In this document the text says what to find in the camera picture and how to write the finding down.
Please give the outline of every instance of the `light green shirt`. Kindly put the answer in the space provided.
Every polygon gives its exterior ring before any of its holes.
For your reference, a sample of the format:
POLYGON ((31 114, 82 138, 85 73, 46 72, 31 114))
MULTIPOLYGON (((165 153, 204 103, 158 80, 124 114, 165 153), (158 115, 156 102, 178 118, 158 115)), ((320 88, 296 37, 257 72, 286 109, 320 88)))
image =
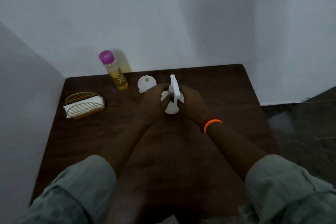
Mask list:
MULTIPOLYGON (((104 224, 117 180, 97 155, 68 167, 14 223, 104 224)), ((252 204, 240 208, 247 223, 336 223, 336 191, 278 155, 260 159, 245 180, 252 204)), ((178 224, 174 216, 164 224, 178 224)))

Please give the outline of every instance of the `sleeve cuff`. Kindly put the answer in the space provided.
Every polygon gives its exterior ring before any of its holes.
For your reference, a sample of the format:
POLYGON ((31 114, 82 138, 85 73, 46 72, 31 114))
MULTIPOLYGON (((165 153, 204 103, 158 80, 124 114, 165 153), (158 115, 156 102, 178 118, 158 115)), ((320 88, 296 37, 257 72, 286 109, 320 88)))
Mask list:
POLYGON ((278 155, 267 155, 246 175, 245 185, 259 224, 270 221, 287 205, 333 186, 278 155))
POLYGON ((93 155, 61 172, 40 197, 54 187, 63 188, 85 209, 94 224, 104 224, 116 182, 110 164, 93 155))

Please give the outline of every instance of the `wooden table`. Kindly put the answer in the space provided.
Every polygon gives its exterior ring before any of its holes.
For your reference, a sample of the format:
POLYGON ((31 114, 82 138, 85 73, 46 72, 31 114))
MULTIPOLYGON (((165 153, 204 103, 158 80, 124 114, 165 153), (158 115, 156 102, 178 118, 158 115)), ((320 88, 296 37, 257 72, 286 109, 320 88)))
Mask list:
MULTIPOLYGON (((157 83, 175 74, 196 89, 224 123, 269 153, 278 148, 242 65, 171 69, 125 74, 129 88, 119 91, 108 75, 68 78, 36 180, 33 199, 67 166, 99 153, 105 140, 121 132, 135 115, 143 75, 157 83), (81 120, 65 119, 67 96, 83 91, 106 100, 103 112, 81 120)), ((211 140, 180 113, 164 115, 142 137, 118 179, 109 223, 156 223, 175 214, 180 223, 231 216, 249 199, 243 181, 211 140)))

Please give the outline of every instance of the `gold wire napkin holder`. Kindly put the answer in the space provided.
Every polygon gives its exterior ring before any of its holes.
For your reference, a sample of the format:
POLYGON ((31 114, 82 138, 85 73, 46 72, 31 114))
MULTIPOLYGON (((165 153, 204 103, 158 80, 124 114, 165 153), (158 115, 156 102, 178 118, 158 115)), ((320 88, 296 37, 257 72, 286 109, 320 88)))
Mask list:
POLYGON ((103 99, 104 105, 91 102, 81 103, 70 107, 69 110, 66 112, 67 115, 74 118, 75 120, 79 120, 81 118, 103 111, 105 109, 105 99, 94 92, 78 92, 72 94, 65 99, 65 104, 66 105, 73 104, 96 96, 99 96, 103 99))

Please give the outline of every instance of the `rolled-up sleeve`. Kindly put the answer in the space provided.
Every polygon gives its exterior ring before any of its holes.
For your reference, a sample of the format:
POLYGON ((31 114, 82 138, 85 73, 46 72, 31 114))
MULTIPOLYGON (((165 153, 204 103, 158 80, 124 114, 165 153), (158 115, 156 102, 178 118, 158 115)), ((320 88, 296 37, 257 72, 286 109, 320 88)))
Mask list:
POLYGON ((34 200, 28 213, 18 222, 30 223, 24 219, 32 220, 30 216, 37 216, 34 218, 34 223, 37 223, 36 220, 46 215, 45 213, 55 213, 57 209, 58 214, 48 214, 48 222, 59 223, 60 215, 69 212, 69 209, 62 208, 63 205, 65 207, 72 202, 71 209, 79 206, 85 213, 85 216, 76 217, 77 220, 73 220, 73 223, 77 223, 78 218, 89 217, 94 224, 104 224, 115 184, 116 175, 110 164, 100 156, 90 156, 61 172, 34 200), (51 194, 53 194, 52 205, 50 204, 51 194))
POLYGON ((252 204, 240 211, 249 223, 331 223, 336 219, 333 186, 278 155, 255 163, 245 185, 252 204))

